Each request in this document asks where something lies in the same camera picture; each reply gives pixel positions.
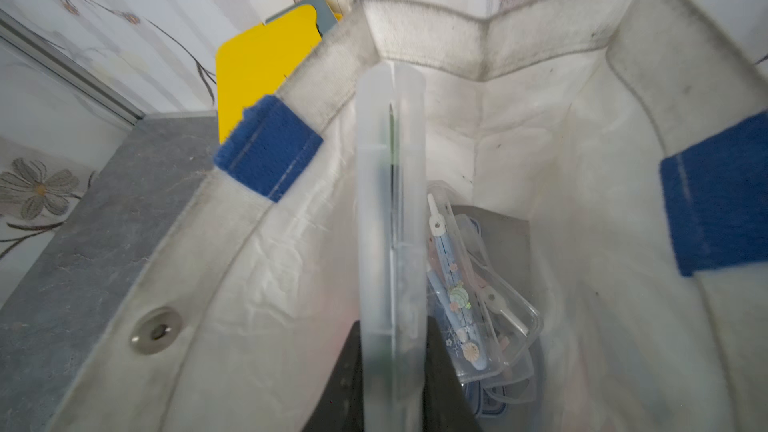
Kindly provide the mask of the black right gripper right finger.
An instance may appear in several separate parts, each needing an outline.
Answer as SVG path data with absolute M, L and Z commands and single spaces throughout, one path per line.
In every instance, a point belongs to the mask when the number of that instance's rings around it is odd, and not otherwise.
M 456 376 L 437 320 L 427 319 L 423 391 L 423 431 L 479 431 L 480 425 L 467 403 Z

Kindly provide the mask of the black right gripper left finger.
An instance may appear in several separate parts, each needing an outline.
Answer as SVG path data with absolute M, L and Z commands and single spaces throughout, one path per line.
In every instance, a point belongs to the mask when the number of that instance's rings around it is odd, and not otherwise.
M 360 322 L 349 330 L 320 399 L 303 432 L 363 430 L 363 360 Z

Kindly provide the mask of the clear case blue sticker compass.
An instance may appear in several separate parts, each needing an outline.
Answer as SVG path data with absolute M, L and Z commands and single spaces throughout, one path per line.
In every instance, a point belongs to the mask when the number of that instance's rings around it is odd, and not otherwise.
M 450 200 L 454 191 L 444 182 L 427 186 L 428 311 L 437 321 L 443 343 L 463 384 L 489 379 L 504 361 L 479 280 L 470 270 Z

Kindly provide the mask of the clear case blue label compass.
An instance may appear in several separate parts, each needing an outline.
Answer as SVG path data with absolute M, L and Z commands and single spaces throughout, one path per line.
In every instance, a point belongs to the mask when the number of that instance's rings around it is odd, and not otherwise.
M 490 397 L 480 382 L 470 382 L 462 386 L 464 396 L 476 418 L 495 419 L 506 413 L 507 405 Z

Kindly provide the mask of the clear case label top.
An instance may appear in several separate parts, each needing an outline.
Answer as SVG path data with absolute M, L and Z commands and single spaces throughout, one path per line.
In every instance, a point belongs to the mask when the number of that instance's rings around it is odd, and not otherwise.
M 531 304 L 529 224 L 471 206 L 459 208 L 456 222 L 504 364 L 481 386 L 498 402 L 530 403 L 537 394 L 531 347 L 544 320 Z

